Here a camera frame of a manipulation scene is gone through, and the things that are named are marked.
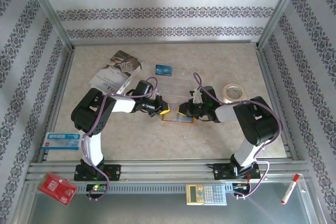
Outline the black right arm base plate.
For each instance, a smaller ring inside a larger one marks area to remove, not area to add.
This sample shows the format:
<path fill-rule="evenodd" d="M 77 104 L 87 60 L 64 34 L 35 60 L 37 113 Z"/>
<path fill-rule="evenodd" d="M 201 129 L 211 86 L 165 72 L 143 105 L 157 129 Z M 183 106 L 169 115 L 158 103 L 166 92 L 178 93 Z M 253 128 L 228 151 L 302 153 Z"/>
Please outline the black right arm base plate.
<path fill-rule="evenodd" d="M 261 178 L 259 166 L 255 162 L 245 167 L 233 163 L 207 164 L 207 167 L 212 169 L 215 180 L 247 179 L 247 175 L 251 179 Z"/>

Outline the red cardboard box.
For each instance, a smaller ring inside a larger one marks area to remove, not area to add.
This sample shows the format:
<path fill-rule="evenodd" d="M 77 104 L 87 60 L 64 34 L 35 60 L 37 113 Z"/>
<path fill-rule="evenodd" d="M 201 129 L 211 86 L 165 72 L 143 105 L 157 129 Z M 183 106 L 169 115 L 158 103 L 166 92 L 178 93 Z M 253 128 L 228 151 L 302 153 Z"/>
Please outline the red cardboard box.
<path fill-rule="evenodd" d="M 77 192 L 78 187 L 55 173 L 47 172 L 38 184 L 37 189 L 67 206 Z"/>

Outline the aluminium corner post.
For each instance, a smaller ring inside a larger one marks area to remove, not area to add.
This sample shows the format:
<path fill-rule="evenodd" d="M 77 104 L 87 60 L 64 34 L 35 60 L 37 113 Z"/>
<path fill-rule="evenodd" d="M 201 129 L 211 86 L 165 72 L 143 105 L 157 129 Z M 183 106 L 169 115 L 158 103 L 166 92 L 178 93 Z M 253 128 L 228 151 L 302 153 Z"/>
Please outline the aluminium corner post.
<path fill-rule="evenodd" d="M 63 42 L 63 45 L 66 47 L 68 52 L 73 52 L 74 45 L 71 42 L 64 26 L 61 23 L 61 20 L 59 16 L 57 15 L 57 12 L 53 8 L 50 0 L 38 0 L 40 6 L 42 7 L 43 11 L 47 15 L 48 19 L 51 21 L 53 27 L 55 28 L 58 36 L 60 37 L 61 41 Z"/>
<path fill-rule="evenodd" d="M 256 43 L 257 50 L 264 48 L 278 20 L 281 18 L 284 11 L 286 10 L 289 2 L 290 0 L 278 0 L 269 21 L 267 22 L 258 42 Z"/>

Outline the orange card holder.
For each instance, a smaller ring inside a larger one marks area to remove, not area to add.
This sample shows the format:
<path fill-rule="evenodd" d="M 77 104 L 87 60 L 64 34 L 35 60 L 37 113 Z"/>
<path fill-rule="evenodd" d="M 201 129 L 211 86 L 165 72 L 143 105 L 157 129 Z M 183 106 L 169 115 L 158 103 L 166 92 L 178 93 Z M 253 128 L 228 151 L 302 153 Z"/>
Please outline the orange card holder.
<path fill-rule="evenodd" d="M 178 112 L 179 104 L 178 103 L 170 103 L 169 104 L 170 111 L 161 117 L 161 121 L 163 122 L 174 122 L 174 123 L 185 123 L 185 124 L 193 124 L 194 119 L 190 118 L 186 115 L 180 114 Z"/>

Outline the beige grey calculator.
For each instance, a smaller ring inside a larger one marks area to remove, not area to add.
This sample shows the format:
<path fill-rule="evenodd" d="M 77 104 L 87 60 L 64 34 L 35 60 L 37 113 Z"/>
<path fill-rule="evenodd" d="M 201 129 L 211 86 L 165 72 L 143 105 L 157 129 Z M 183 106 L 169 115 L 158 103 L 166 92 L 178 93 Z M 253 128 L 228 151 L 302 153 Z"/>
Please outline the beige grey calculator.
<path fill-rule="evenodd" d="M 195 206 L 226 206 L 225 184 L 187 184 L 186 203 Z"/>

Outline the grey metal shelf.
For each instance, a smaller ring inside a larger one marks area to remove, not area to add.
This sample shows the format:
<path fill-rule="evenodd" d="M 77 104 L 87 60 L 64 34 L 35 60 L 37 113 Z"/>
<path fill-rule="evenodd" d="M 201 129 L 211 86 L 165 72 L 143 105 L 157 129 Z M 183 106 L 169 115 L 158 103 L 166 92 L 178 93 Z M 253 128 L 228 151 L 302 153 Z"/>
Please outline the grey metal shelf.
<path fill-rule="evenodd" d="M 281 204 L 288 184 L 267 183 L 226 206 L 189 206 L 185 194 L 107 195 L 93 202 L 77 194 L 69 205 L 38 194 L 28 224 L 320 224 L 299 189 Z"/>

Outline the aluminium table back rail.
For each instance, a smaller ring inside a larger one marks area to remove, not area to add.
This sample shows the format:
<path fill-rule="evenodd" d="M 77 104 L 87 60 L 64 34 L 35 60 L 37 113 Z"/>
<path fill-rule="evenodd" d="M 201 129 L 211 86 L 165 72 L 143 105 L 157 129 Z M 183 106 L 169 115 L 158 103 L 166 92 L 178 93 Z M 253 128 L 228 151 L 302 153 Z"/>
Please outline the aluminium table back rail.
<path fill-rule="evenodd" d="M 158 44 L 255 44 L 251 40 L 73 40 L 74 46 L 158 45 Z"/>

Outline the white paperback book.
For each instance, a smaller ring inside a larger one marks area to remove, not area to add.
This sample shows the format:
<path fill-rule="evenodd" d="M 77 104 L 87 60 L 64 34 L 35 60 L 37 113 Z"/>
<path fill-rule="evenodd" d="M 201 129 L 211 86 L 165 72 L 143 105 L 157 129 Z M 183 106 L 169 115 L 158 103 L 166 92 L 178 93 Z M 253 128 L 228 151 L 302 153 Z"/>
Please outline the white paperback book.
<path fill-rule="evenodd" d="M 92 88 L 104 94 L 121 94 L 142 70 L 143 62 L 124 52 L 117 51 L 90 80 Z"/>

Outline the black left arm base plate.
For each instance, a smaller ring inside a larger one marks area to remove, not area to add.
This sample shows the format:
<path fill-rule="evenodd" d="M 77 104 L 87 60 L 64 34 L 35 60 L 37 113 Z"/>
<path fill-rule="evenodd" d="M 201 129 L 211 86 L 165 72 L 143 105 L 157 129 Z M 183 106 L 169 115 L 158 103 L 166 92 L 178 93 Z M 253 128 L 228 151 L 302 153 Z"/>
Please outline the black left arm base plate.
<path fill-rule="evenodd" d="M 121 175 L 120 165 L 103 165 L 102 172 L 108 177 L 109 181 L 119 181 Z M 83 165 L 77 165 L 74 174 L 74 181 L 88 182 L 88 181 L 106 181 L 106 178 L 101 172 L 97 171 L 93 167 L 84 167 Z"/>

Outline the blue credit card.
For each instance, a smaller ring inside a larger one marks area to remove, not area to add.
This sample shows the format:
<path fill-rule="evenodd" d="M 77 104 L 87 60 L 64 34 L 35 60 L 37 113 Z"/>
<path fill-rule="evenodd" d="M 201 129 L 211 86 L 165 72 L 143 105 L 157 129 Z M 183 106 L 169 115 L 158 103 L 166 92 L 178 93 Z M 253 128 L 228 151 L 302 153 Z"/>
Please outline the blue credit card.
<path fill-rule="evenodd" d="M 171 77 L 173 72 L 172 66 L 167 65 L 155 65 L 155 74 L 157 76 L 168 76 Z"/>

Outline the circuit board with green light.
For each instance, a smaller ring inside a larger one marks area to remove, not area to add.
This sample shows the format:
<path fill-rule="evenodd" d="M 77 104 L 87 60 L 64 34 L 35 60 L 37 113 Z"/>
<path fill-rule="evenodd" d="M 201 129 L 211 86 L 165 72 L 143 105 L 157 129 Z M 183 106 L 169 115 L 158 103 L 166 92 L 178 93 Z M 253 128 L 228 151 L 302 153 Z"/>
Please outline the circuit board with green light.
<path fill-rule="evenodd" d="M 102 193 L 105 192 L 107 188 L 107 184 L 87 184 L 86 192 L 98 192 Z"/>

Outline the wiring connector board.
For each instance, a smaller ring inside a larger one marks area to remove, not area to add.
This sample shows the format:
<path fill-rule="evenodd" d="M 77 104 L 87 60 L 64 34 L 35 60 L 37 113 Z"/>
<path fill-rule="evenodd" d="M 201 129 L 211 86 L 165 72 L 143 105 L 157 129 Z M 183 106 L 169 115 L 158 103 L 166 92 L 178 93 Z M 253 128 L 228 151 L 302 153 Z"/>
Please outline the wiring connector board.
<path fill-rule="evenodd" d="M 239 200 L 245 200 L 252 193 L 251 184 L 249 182 L 244 184 L 233 183 L 233 196 Z"/>

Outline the aluminium table side rail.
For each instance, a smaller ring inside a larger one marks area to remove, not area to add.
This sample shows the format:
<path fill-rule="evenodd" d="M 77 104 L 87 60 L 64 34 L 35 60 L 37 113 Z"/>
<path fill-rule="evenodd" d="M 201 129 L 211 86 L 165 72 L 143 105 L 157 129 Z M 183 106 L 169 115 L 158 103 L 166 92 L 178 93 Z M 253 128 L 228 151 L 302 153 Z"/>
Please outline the aluminium table side rail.
<path fill-rule="evenodd" d="M 274 112 L 278 115 L 281 123 L 282 123 L 282 133 L 281 133 L 281 139 L 283 142 L 283 145 L 285 147 L 285 151 L 286 151 L 286 155 L 288 158 L 292 159 L 292 160 L 299 160 L 298 155 L 296 153 L 295 147 L 293 145 L 292 142 L 292 138 L 291 138 L 291 132 L 288 128 L 288 124 L 285 118 L 285 115 L 282 111 L 282 107 L 281 107 L 281 102 L 278 98 L 278 93 L 276 90 L 276 87 L 274 85 L 273 82 L 273 78 L 271 75 L 271 72 L 268 68 L 267 65 L 267 61 L 265 58 L 265 55 L 263 54 L 263 52 L 256 48 L 256 56 L 260 65 L 260 69 L 261 69 L 261 73 L 267 88 L 267 92 L 270 98 L 270 102 L 272 105 L 272 108 L 274 110 Z"/>
<path fill-rule="evenodd" d="M 64 59 L 63 64 L 61 65 L 61 68 L 60 68 L 60 71 L 57 77 L 57 82 L 53 89 L 53 93 L 52 93 L 53 95 L 52 95 L 52 98 L 48 106 L 46 125 L 43 129 L 41 139 L 38 141 L 38 146 L 37 146 L 38 148 L 36 149 L 35 154 L 32 159 L 33 162 L 41 162 L 43 160 L 44 151 L 42 149 L 42 144 L 44 142 L 45 135 L 48 132 L 53 132 L 56 127 L 57 118 L 58 118 L 60 106 L 62 103 L 62 99 L 64 96 L 66 83 L 69 77 L 75 51 L 76 51 L 76 48 L 73 47 L 72 51 L 67 54 L 67 56 Z"/>

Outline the red white marker pen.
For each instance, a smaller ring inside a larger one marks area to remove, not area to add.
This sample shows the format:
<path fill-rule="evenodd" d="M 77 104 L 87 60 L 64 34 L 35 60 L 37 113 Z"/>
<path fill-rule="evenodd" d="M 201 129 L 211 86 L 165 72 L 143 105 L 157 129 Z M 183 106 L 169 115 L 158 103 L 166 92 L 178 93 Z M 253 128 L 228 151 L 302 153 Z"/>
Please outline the red white marker pen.
<path fill-rule="evenodd" d="M 294 191 L 294 188 L 295 188 L 297 182 L 299 181 L 299 178 L 300 178 L 299 174 L 295 174 L 294 175 L 294 177 L 293 177 L 293 179 L 292 179 L 292 181 L 291 181 L 291 183 L 290 183 L 287 191 L 285 192 L 284 197 L 281 200 L 281 204 L 282 205 L 285 205 L 288 202 L 288 200 L 289 200 L 292 192 Z"/>

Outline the aluminium mounting rail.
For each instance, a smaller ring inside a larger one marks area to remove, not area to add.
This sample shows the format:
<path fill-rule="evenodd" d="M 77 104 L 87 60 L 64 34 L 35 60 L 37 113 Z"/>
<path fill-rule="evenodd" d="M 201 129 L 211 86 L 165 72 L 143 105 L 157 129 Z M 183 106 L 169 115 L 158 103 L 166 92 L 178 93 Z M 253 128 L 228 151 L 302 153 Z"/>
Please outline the aluminium mounting rail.
<path fill-rule="evenodd" d="M 120 165 L 120 183 L 191 183 L 214 180 L 213 170 L 208 164 L 228 163 L 227 159 L 144 159 L 105 161 L 106 164 Z M 310 180 L 311 176 L 305 161 L 289 158 L 270 158 L 269 171 L 264 182 L 289 182 L 295 174 L 301 179 Z M 73 181 L 77 162 L 45 161 L 31 163 L 24 183 L 38 183 L 47 172 Z"/>

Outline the beige masking tape roll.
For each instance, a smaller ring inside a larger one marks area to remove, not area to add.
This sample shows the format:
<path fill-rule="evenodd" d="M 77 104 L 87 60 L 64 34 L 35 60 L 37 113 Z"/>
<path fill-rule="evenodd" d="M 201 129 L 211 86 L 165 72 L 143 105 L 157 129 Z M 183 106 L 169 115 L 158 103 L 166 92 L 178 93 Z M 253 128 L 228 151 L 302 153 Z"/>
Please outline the beige masking tape roll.
<path fill-rule="evenodd" d="M 229 83 L 222 90 L 222 100 L 225 103 L 232 103 L 246 99 L 245 89 L 236 83 Z"/>

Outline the blue white flat box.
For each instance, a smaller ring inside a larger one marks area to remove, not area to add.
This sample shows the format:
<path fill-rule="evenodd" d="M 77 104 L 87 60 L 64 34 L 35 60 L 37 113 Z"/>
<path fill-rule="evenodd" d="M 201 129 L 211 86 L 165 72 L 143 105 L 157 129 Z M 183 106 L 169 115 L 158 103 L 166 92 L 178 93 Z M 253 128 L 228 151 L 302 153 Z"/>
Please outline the blue white flat box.
<path fill-rule="evenodd" d="M 81 136 L 78 133 L 48 132 L 45 136 L 43 150 L 78 150 Z"/>

